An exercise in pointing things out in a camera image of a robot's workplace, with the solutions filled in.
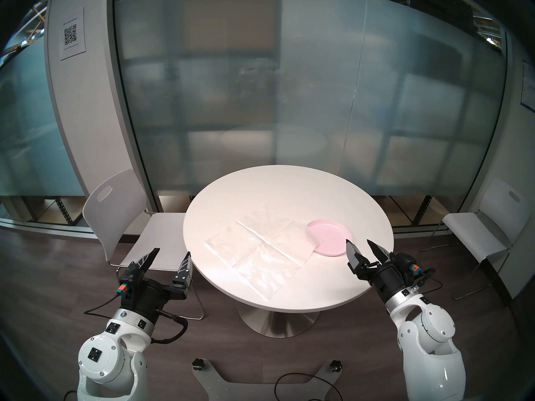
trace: black cable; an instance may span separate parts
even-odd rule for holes
[[[425,292],[422,293],[422,295],[425,295],[426,293],[431,293],[432,291],[441,289],[442,286],[444,286],[444,285],[442,284],[442,282],[438,281],[437,279],[434,279],[434,278],[428,278],[428,279],[435,280],[435,282],[437,282],[440,286],[437,287],[436,289],[431,289],[431,290],[425,291]]]
[[[168,343],[176,341],[179,337],[181,337],[184,333],[186,333],[186,329],[188,328],[188,321],[186,319],[181,318],[178,315],[174,315],[172,313],[168,313],[166,311],[158,309],[156,311],[159,315],[164,316],[166,318],[169,318],[176,322],[177,324],[182,325],[182,330],[178,332],[175,336],[168,339],[154,339],[151,338],[150,343],[161,343],[162,345],[167,345]]]
[[[86,310],[83,314],[84,314],[84,315],[91,315],[91,316],[98,316],[98,317],[100,317],[100,318],[104,318],[104,319],[111,319],[109,316],[99,315],[98,313],[90,313],[90,312],[92,312],[93,310],[100,309],[102,306],[106,306],[109,302],[111,302],[112,300],[114,300],[114,299],[117,298],[118,296],[120,296],[120,293],[116,293],[115,296],[113,296],[113,297],[112,297],[110,300],[108,300],[106,303],[103,303],[102,305],[97,306],[97,307],[94,307],[94,308],[92,308],[92,309]]]
[[[66,393],[65,396],[63,397],[63,401],[65,401],[65,400],[67,399],[67,395],[69,395],[70,393],[73,393],[73,392],[76,393],[76,391],[73,390],[73,389],[70,390],[70,391],[67,391],[67,393]]]
[[[331,384],[329,381],[324,380],[323,378],[320,378],[319,376],[315,376],[315,375],[311,375],[311,374],[305,374],[305,373],[302,373],[302,372],[290,372],[290,373],[288,373],[288,374],[284,374],[283,376],[281,376],[281,377],[277,380],[277,382],[275,382],[275,388],[273,389],[273,392],[275,393],[275,399],[276,399],[277,401],[280,401],[279,397],[277,397],[277,385],[278,385],[278,383],[279,383],[279,381],[280,381],[281,379],[283,379],[285,376],[288,376],[288,375],[304,375],[304,376],[309,376],[309,377],[311,377],[311,378],[316,378],[317,380],[326,382],[326,383],[329,384],[331,387],[333,387],[334,390],[338,393],[338,396],[340,397],[340,401],[344,401],[344,399],[342,398],[342,394],[340,393],[340,391],[338,390],[338,388],[336,388],[336,387],[335,387],[333,384]],[[322,400],[317,399],[317,398],[313,398],[313,399],[310,399],[310,400],[308,400],[308,401],[314,401],[314,400],[316,400],[316,401],[322,401]]]

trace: metal base plate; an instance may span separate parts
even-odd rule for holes
[[[196,371],[191,367],[193,375],[208,393],[209,401],[275,401],[274,384],[241,384],[226,382],[210,361],[203,359],[204,368]],[[326,362],[315,374],[325,381],[334,384],[342,372],[333,372]],[[311,378],[304,384],[278,384],[277,397],[288,400],[325,399],[331,387],[323,381]]]
[[[241,318],[255,332],[270,338],[289,338],[310,328],[319,312],[282,313],[246,305],[236,301]]]

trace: round table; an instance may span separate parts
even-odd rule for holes
[[[366,240],[392,251],[394,234],[385,212],[356,185],[328,172],[293,165],[266,165],[225,175],[204,188],[184,219],[187,250],[197,270],[217,289],[237,301],[244,322],[271,337],[307,330],[319,312],[350,302],[368,290],[347,266],[344,253],[326,257],[313,252],[306,263],[270,299],[222,262],[205,241],[238,218],[267,206],[304,224],[332,219],[346,226],[353,243],[376,261]]]

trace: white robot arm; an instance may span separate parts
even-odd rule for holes
[[[137,263],[132,262],[127,267],[120,277],[121,286],[116,295],[121,296],[121,307],[108,321],[104,332],[92,336],[80,348],[80,381],[77,390],[79,401],[148,400],[148,366],[142,354],[143,350],[151,343],[171,343],[186,331],[187,320],[163,311],[163,306],[171,299],[186,298],[191,282],[190,254],[187,253],[173,276],[173,286],[165,286],[145,278],[145,272],[158,251],[159,249],[154,249]],[[159,316],[181,324],[182,330],[172,338],[154,340],[151,335]],[[106,396],[102,395],[104,388],[108,390]]]
[[[433,305],[418,292],[434,270],[422,272],[414,257],[388,253],[370,240],[368,244],[378,261],[369,262],[347,240],[348,266],[359,279],[368,281],[375,288],[397,327],[409,400],[462,400],[466,373],[461,353],[452,342],[453,319],[442,307]],[[416,307],[421,313],[406,320]]]

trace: qr code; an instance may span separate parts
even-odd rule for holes
[[[78,40],[78,37],[76,35],[76,24],[71,25],[70,27],[65,29],[65,45],[74,43],[76,40]]]

